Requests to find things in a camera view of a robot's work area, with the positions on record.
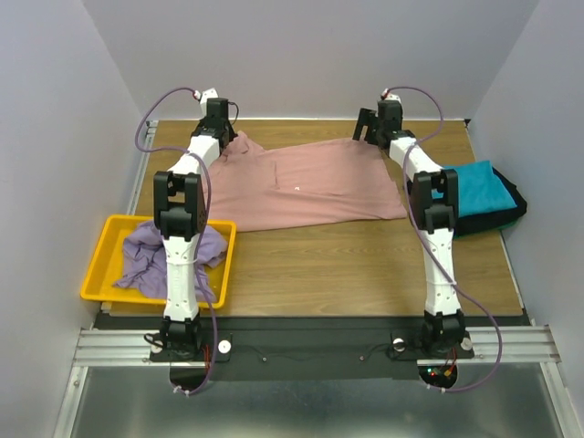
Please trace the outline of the pink graphic t-shirt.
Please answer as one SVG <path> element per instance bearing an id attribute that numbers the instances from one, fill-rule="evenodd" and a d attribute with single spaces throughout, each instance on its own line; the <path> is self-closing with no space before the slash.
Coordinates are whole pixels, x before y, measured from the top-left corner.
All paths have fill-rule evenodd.
<path id="1" fill-rule="evenodd" d="M 239 132 L 209 173 L 211 219 L 242 232 L 406 215 L 380 151 L 362 141 L 266 150 Z"/>

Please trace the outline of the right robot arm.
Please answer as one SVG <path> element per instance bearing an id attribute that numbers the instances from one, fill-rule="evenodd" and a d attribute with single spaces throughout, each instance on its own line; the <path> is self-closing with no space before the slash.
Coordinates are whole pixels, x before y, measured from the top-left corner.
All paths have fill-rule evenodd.
<path id="1" fill-rule="evenodd" d="M 426 300 L 418 346 L 430 354 L 450 351 L 464 339 L 465 324 L 454 280 L 453 240 L 458 219 L 458 175 L 437 164 L 402 127 L 402 102 L 381 97 L 360 109 L 353 140 L 379 147 L 401 166 L 412 225 L 423 250 Z"/>

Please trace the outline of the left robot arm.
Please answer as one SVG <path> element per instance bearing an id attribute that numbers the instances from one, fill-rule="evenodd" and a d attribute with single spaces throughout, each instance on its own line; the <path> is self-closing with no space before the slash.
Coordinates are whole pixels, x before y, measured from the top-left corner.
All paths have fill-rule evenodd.
<path id="1" fill-rule="evenodd" d="M 229 100 L 215 89 L 196 96 L 203 117 L 189 146 L 167 171 L 153 178 L 154 224 L 162 236 L 166 261 L 166 305 L 160 343 L 176 357 L 194 359 L 201 350 L 200 309 L 195 291 L 195 263 L 206 228 L 210 193 L 207 170 L 235 137 Z"/>

